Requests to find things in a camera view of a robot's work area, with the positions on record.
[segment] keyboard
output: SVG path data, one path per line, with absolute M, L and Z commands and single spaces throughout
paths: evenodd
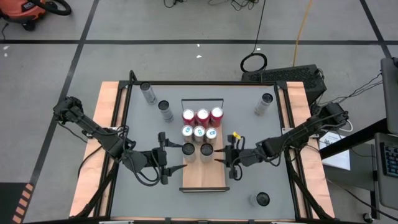
M 398 148 L 385 144 L 382 147 L 382 163 L 384 175 L 398 178 Z

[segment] yellow tag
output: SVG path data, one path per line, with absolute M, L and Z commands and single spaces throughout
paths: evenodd
M 234 133 L 232 133 L 232 135 L 233 135 L 234 137 L 236 137 L 238 140 L 241 140 L 241 136 L 238 135 L 238 134 L 236 133 L 236 131 L 234 131 Z

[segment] orange warning stripe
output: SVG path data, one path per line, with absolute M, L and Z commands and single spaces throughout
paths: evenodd
M 12 218 L 14 223 L 22 223 L 24 220 L 27 206 L 30 202 L 30 198 L 33 193 L 34 186 L 32 184 L 27 184 L 25 189 L 22 191 L 21 198 L 19 199 L 19 204 L 16 208 L 15 215 Z

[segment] red can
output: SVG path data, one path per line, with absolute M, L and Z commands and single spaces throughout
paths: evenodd
M 221 124 L 221 120 L 223 119 L 224 111 L 219 106 L 211 109 L 210 113 L 210 122 L 213 127 L 218 127 Z
M 209 126 L 209 122 L 210 122 L 209 111 L 206 109 L 198 110 L 198 113 L 197 113 L 198 125 L 203 126 L 204 128 L 207 128 Z
M 184 125 L 195 127 L 196 125 L 195 112 L 191 109 L 185 109 L 182 112 L 182 120 L 184 121 Z

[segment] white paper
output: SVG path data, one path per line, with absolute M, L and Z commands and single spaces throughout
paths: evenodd
M 322 150 L 324 147 L 326 147 L 330 144 L 333 144 L 334 142 L 339 141 L 340 136 L 335 133 L 326 133 L 322 138 L 320 138 L 318 140 L 320 150 Z M 322 163 L 324 165 L 337 167 L 340 169 L 351 170 L 351 166 L 349 164 L 349 150 L 346 150 L 344 152 L 341 152 L 339 154 L 336 154 L 334 156 L 326 158 L 326 159 L 322 160 Z

